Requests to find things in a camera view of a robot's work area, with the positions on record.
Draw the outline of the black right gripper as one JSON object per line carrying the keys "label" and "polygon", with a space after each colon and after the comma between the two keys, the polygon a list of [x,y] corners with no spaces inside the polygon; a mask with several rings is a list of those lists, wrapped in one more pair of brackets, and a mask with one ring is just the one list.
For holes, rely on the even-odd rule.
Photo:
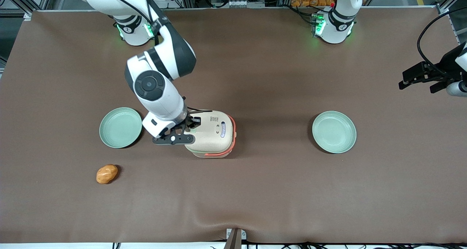
{"label": "black right gripper", "polygon": [[189,125],[182,123],[182,127],[173,127],[170,130],[165,128],[160,134],[159,138],[153,137],[153,144],[156,145],[188,145],[195,141],[195,136],[187,134],[191,129],[197,128],[201,125],[201,117],[189,117]]}

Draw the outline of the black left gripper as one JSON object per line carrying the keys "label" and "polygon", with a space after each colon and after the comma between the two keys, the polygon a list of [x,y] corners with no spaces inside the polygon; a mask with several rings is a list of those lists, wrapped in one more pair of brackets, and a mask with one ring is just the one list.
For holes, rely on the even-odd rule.
{"label": "black left gripper", "polygon": [[402,72],[402,81],[398,83],[399,90],[403,90],[413,83],[437,81],[430,86],[430,93],[445,90],[449,82],[466,81],[466,70],[455,60],[463,54],[466,43],[458,45],[442,56],[439,63],[422,61]]}

